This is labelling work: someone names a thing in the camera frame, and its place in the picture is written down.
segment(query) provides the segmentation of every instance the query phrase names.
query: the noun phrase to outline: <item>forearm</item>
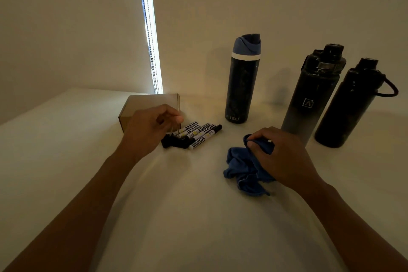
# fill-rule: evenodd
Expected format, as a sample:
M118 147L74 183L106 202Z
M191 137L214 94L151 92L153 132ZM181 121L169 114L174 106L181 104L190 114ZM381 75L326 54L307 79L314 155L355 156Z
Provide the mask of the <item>forearm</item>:
M106 218L135 164L118 152L5 271L88 271Z
M350 271L407 271L408 261L322 183L301 194L319 218Z

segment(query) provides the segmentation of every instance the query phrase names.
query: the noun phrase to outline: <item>square logo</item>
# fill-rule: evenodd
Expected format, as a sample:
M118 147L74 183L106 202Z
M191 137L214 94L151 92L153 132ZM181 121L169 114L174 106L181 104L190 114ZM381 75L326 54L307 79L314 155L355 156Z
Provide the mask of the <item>square logo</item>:
M305 100L303 101L303 106L311 109L313 106L313 103L314 103L314 100L305 98Z

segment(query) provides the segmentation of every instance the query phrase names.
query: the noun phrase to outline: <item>cardboard box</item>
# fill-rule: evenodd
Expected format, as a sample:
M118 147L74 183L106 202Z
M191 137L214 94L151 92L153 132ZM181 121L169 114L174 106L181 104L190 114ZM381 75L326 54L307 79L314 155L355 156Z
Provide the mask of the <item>cardboard box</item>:
M164 103L180 111L179 94L129 96L125 102L125 105L123 106L122 111L119 114L119 122L123 132L125 132L127 124L129 123L130 118L133 116L133 113L135 113L135 111L149 109Z

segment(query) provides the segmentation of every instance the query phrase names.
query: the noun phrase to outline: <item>bottle handle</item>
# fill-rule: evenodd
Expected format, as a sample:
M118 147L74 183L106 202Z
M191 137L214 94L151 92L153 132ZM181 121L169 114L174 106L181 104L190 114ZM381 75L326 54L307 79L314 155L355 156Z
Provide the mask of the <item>bottle handle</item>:
M398 95L398 89L396 88L396 86L395 86L393 83L391 83L391 81L390 81L389 79L385 78L385 79L384 79L384 82L387 83L387 84L392 88L392 90L394 91L394 94L381 94L381 93L379 93L379 92L376 92L376 93L375 93L376 96L380 96L380 97L395 97L396 95Z

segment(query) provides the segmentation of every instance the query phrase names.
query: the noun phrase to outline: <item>black water bottle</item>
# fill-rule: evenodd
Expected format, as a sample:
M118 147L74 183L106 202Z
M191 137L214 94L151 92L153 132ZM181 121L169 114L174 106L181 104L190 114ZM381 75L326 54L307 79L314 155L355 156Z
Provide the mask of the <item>black water bottle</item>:
M232 123L248 119L260 58L260 34L245 34L235 40L225 106L225 118Z
M346 64L341 56L343 49L339 44L327 44L323 50L314 50L303 63L281 129L298 135L304 145L340 79Z
M377 63L377 59L362 58L347 72L316 130L314 138L317 142L328 147L342 146L375 96L394 97L398 94L398 89L385 74L376 70ZM394 90L393 94L378 92L384 82Z

